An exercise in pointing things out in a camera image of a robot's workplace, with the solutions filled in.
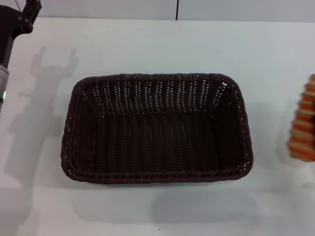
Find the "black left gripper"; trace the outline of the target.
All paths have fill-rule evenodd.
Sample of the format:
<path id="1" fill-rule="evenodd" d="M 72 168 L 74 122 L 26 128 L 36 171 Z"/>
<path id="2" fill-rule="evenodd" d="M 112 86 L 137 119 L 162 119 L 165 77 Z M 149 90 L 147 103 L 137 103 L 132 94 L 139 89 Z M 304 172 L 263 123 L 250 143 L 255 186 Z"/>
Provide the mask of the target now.
<path id="1" fill-rule="evenodd" d="M 33 24 L 42 9 L 41 0 L 26 0 L 22 12 L 0 6 L 0 64 L 8 68 L 14 40 L 33 31 Z"/>

